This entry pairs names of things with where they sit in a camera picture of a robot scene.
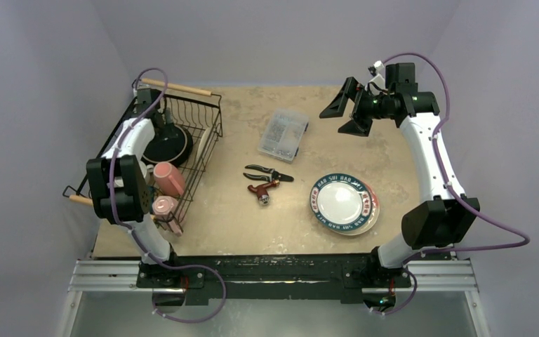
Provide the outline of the pink ceramic mug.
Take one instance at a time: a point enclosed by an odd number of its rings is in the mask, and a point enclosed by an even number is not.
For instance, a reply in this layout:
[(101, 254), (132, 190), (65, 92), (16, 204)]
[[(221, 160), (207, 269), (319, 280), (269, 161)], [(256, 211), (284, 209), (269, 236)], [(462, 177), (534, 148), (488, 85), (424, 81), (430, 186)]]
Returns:
[(154, 181), (164, 195), (180, 197), (185, 192), (185, 179), (177, 167), (169, 162), (161, 162), (154, 166)]

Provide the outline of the pink faceted ceramic cup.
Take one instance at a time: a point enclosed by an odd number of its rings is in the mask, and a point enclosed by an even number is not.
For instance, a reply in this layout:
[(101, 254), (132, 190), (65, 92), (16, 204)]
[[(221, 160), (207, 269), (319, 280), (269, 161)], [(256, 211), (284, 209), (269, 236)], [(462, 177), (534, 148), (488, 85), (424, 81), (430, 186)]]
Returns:
[(169, 196), (158, 196), (152, 203), (153, 216), (157, 221), (169, 223), (176, 220), (178, 200)]

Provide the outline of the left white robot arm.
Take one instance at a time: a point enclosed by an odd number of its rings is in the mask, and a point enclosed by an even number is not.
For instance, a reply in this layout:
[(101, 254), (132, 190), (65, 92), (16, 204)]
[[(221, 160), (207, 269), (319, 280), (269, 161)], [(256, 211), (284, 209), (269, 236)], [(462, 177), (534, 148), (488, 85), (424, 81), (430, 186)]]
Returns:
[(125, 120), (114, 143), (100, 157), (86, 163), (93, 209), (97, 217), (122, 227), (140, 251), (141, 261), (157, 265), (154, 278), (165, 287), (181, 278), (179, 265), (169, 261), (171, 245), (159, 233), (150, 210), (150, 191), (141, 158), (155, 131), (150, 115), (159, 108), (164, 93), (138, 89), (136, 105), (142, 109)]

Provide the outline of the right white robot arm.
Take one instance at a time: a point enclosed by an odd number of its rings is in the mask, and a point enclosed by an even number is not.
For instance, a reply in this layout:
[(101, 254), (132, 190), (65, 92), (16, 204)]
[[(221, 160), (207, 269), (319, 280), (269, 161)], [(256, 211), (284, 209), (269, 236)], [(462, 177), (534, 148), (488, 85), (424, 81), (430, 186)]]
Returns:
[(479, 200), (466, 197), (446, 154), (438, 126), (440, 110), (432, 92), (420, 91), (415, 65), (401, 62), (372, 67), (366, 85), (348, 77), (320, 118), (342, 117), (353, 101), (350, 120), (338, 133), (368, 136), (377, 119), (391, 119), (408, 143), (419, 182), (420, 204), (401, 219), (401, 234), (377, 248), (378, 259), (366, 266), (370, 283), (382, 286), (421, 249), (444, 248), (461, 242), (479, 210)]

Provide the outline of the small cream saucer plate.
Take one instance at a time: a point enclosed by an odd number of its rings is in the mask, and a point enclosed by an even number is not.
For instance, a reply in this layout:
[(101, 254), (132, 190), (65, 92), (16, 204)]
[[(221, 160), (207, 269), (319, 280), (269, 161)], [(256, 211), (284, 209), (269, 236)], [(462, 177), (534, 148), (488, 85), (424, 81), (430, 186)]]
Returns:
[(198, 148), (197, 148), (197, 153), (196, 153), (196, 162), (198, 162), (204, 155), (204, 151), (206, 149), (206, 146), (207, 146), (207, 143), (208, 143), (208, 139), (210, 138), (211, 134), (212, 134), (212, 128), (207, 128), (202, 134), (201, 134), (201, 137), (199, 139), (199, 144), (198, 144)]

